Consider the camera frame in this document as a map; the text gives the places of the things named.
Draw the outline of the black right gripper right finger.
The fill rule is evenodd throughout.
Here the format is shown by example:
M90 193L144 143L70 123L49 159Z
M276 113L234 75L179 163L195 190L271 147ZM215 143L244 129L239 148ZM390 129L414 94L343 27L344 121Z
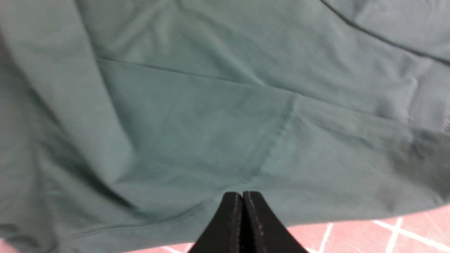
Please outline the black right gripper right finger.
M307 253L273 213L263 195L243 193L244 253Z

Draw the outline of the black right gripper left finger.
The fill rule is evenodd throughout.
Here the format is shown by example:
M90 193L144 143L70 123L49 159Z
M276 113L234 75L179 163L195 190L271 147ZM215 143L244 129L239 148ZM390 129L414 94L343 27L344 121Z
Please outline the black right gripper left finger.
M239 253L243 199L239 193L226 192L219 208L190 253Z

